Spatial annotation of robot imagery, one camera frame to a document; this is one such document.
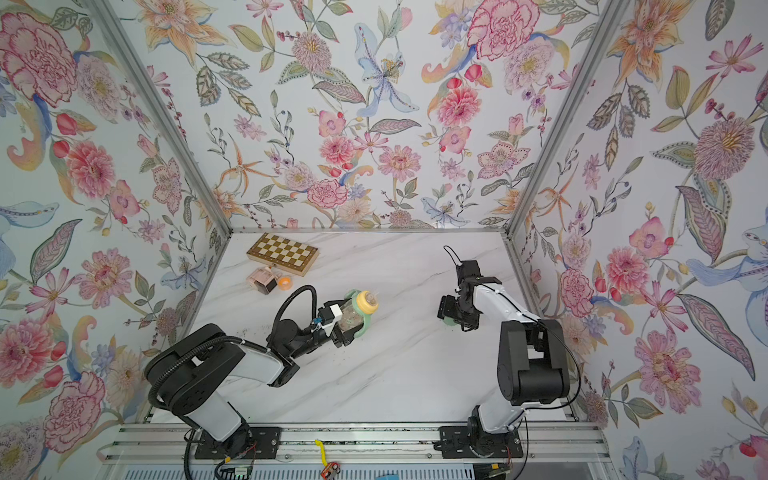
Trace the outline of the yellow collar with nipple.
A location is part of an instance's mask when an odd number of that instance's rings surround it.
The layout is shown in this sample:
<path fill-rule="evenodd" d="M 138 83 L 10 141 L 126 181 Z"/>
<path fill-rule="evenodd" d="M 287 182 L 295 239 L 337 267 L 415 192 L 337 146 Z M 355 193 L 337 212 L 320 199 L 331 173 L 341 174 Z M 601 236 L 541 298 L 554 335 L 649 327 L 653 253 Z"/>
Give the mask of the yellow collar with nipple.
<path fill-rule="evenodd" d="M 356 295 L 355 301 L 362 315 L 373 315 L 379 308 L 376 295 L 370 291 L 360 291 Z"/>

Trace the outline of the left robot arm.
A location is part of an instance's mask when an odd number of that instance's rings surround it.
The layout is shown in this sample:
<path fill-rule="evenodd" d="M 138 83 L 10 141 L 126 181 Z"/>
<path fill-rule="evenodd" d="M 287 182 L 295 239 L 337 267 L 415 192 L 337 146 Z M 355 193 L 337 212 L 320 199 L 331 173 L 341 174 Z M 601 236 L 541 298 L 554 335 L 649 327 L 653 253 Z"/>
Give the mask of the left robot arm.
<path fill-rule="evenodd" d="M 248 422 L 218 393 L 227 379 L 280 388 L 299 371 L 299 357 L 328 343 L 337 348 L 351 345 L 365 334 L 377 309 L 378 301 L 368 291 L 352 290 L 321 304 L 315 287 L 305 285 L 281 304 L 265 345 L 206 324 L 145 367 L 148 401 L 216 442 L 242 437 Z"/>

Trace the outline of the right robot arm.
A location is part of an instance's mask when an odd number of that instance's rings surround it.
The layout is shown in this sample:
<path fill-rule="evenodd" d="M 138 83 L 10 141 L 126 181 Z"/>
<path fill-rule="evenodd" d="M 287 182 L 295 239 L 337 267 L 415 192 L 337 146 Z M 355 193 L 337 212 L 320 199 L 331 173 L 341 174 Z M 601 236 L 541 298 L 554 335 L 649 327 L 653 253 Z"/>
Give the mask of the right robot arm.
<path fill-rule="evenodd" d="M 454 262 L 457 287 L 442 297 L 437 317 L 463 332 L 486 318 L 499 327 L 498 389 L 468 418 L 472 433 L 511 432 L 529 411 L 560 410 L 568 404 L 571 351 L 556 320 L 537 316 L 514 300 L 502 282 L 481 273 L 475 260 Z"/>

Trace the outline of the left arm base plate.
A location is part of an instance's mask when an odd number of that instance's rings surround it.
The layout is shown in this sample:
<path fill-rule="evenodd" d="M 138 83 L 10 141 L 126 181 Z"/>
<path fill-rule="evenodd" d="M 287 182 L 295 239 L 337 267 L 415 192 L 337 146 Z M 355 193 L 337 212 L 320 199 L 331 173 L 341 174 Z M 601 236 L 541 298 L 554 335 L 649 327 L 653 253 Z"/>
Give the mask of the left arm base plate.
<path fill-rule="evenodd" d="M 203 431 L 194 450 L 195 460 L 274 460 L 280 445 L 280 427 L 241 426 L 228 439 L 215 440 Z"/>

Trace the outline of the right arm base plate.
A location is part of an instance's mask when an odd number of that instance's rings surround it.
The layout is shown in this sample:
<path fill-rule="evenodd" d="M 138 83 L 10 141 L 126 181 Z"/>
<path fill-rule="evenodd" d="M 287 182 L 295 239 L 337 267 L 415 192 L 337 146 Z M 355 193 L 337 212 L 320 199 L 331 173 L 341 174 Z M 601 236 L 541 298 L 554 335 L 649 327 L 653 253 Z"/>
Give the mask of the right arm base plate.
<path fill-rule="evenodd" d="M 442 426 L 433 448 L 443 459 L 519 459 L 523 444 L 516 431 L 489 434 L 480 428 Z"/>

